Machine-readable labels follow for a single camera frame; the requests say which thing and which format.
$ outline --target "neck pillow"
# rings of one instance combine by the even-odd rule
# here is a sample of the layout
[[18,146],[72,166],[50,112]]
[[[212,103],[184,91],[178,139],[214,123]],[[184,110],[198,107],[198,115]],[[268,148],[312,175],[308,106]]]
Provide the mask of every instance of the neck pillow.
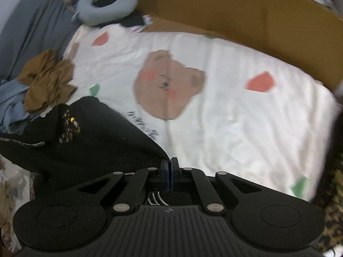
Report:
[[97,0],[79,0],[75,14],[81,22],[90,26],[120,20],[132,13],[138,3],[138,0],[116,0],[108,6],[96,7],[94,1]]

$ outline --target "brown cloth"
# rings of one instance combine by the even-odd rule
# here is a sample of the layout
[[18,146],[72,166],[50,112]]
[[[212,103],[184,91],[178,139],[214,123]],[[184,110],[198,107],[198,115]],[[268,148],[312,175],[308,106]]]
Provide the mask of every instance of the brown cloth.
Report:
[[24,107],[28,112],[43,112],[48,106],[66,103],[76,87],[67,83],[73,78],[74,65],[68,59],[56,62],[49,49],[28,61],[17,80],[29,86]]

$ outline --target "pink cheek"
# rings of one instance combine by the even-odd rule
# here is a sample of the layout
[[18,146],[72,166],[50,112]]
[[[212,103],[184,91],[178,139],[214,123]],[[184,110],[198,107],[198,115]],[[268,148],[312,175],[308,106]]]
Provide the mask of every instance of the pink cheek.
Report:
[[176,101],[176,91],[174,89],[170,89],[167,94],[168,98],[173,102]]
[[155,80],[156,73],[152,72],[150,70],[147,70],[147,71],[141,73],[141,78],[142,78],[142,80],[144,80],[146,82],[151,82],[151,81]]

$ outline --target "cardboard box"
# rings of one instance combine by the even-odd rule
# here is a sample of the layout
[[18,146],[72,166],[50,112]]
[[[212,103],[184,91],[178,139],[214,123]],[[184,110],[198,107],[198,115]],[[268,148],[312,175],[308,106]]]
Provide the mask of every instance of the cardboard box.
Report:
[[221,37],[301,68],[334,90],[343,80],[343,19],[312,0],[139,0],[147,31]]

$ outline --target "white blanket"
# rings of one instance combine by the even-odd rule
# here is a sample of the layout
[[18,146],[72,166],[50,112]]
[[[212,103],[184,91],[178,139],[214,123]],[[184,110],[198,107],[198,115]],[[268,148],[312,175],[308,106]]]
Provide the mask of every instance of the white blanket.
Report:
[[69,53],[78,87],[69,103],[96,96],[181,167],[315,195],[339,108],[300,69],[222,39],[119,25],[80,28]]

